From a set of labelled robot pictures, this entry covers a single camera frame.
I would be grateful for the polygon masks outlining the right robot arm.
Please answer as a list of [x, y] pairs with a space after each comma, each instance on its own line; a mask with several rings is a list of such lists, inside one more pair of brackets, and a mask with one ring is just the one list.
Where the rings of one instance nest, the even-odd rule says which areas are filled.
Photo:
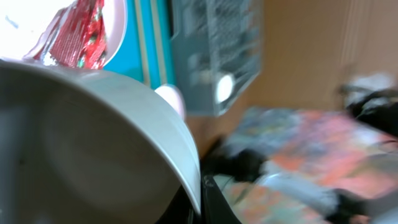
[[339, 188], [342, 180], [353, 180], [366, 172], [373, 172], [376, 180], [366, 179], [364, 184], [376, 184], [378, 190], [387, 184], [382, 178], [386, 168], [397, 165], [397, 156], [371, 154], [328, 156], [319, 153], [306, 162], [303, 155], [286, 159], [271, 157], [251, 149], [234, 156], [212, 154], [204, 160], [207, 175], [228, 175], [237, 182], [263, 183], [308, 205], [330, 223], [350, 223], [357, 217], [371, 223], [397, 223], [397, 189], [374, 198], [365, 198], [352, 191]]

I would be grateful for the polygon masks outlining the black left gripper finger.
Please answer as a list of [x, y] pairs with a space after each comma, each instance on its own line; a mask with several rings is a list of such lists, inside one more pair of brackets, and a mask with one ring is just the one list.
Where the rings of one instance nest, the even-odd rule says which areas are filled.
[[180, 187], [156, 224], [241, 224], [212, 175], [201, 178], [201, 214], [197, 215]]

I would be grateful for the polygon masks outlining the grey bowl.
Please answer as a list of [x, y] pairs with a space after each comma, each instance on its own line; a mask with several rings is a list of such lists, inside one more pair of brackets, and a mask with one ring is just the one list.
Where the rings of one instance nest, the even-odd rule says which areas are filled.
[[1, 222], [155, 223], [201, 214], [197, 147], [154, 90], [104, 70], [1, 62]]

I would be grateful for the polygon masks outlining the white paper cup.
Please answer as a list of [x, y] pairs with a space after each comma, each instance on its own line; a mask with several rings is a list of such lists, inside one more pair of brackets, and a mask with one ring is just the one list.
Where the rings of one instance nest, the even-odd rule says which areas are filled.
[[235, 85], [234, 75], [225, 73], [216, 84], [215, 100], [217, 103], [226, 101], [233, 93]]

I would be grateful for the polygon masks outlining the red snack wrapper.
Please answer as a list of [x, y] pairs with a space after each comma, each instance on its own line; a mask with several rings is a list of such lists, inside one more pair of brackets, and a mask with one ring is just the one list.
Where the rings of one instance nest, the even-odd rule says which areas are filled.
[[59, 10], [26, 55], [44, 65], [102, 69], [107, 55], [104, 0], [77, 0]]

